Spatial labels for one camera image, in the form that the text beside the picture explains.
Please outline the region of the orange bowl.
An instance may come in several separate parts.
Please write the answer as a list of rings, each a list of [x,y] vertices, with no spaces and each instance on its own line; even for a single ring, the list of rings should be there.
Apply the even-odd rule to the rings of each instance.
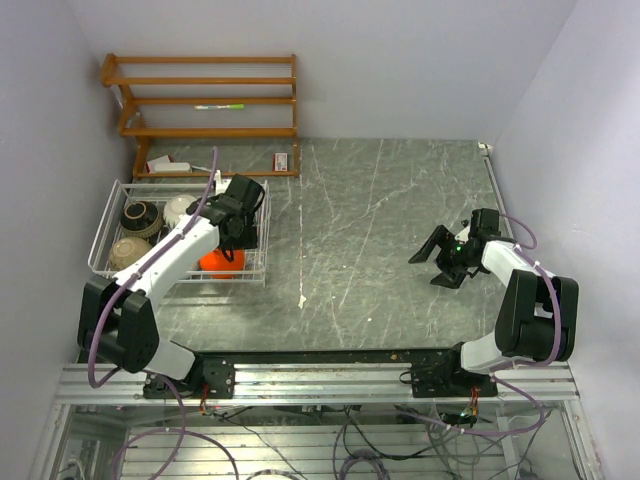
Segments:
[[[228,252],[216,249],[199,260],[199,267],[213,279],[232,279],[244,270],[245,252],[243,250]]]

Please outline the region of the cream bowl blue base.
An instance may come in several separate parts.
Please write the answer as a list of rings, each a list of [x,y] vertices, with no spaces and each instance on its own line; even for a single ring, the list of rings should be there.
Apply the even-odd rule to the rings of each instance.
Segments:
[[[176,227],[196,198],[188,194],[180,194],[169,199],[163,207],[164,225],[168,231]]]

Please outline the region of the brown patterned bowl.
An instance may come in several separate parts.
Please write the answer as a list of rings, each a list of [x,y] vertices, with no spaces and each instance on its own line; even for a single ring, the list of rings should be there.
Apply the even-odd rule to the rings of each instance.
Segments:
[[[163,218],[155,204],[136,201],[127,205],[120,215],[120,229],[125,236],[148,239],[163,226]]]

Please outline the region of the black bowl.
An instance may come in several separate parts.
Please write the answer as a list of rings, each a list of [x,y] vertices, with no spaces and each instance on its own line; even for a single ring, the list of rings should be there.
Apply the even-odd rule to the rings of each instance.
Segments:
[[[114,271],[124,270],[140,260],[151,248],[151,244],[142,238],[121,238],[109,251],[108,266]]]

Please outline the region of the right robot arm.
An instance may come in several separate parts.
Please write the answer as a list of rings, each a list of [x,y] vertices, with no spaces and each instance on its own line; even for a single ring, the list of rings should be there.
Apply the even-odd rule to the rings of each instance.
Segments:
[[[451,290],[478,274],[492,274],[505,292],[494,329],[411,365],[399,380],[416,398],[493,397],[493,374],[516,366],[546,367],[574,350],[579,285],[526,255],[526,246],[501,233],[501,214],[480,208],[458,233],[434,228],[410,263],[432,259],[439,270],[431,283]]]

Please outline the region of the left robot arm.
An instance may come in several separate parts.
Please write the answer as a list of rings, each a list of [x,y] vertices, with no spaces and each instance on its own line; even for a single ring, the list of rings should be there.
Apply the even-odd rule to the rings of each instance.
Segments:
[[[111,278],[95,275],[86,283],[77,343],[88,354],[92,387],[106,381],[95,373],[96,362],[104,360],[116,371],[167,379],[182,397],[209,392],[220,398],[232,396],[235,371],[230,364],[162,338],[155,308],[206,254],[220,250],[231,256],[256,248],[257,213],[266,198],[265,186],[236,174],[222,193],[204,191],[139,261]]]

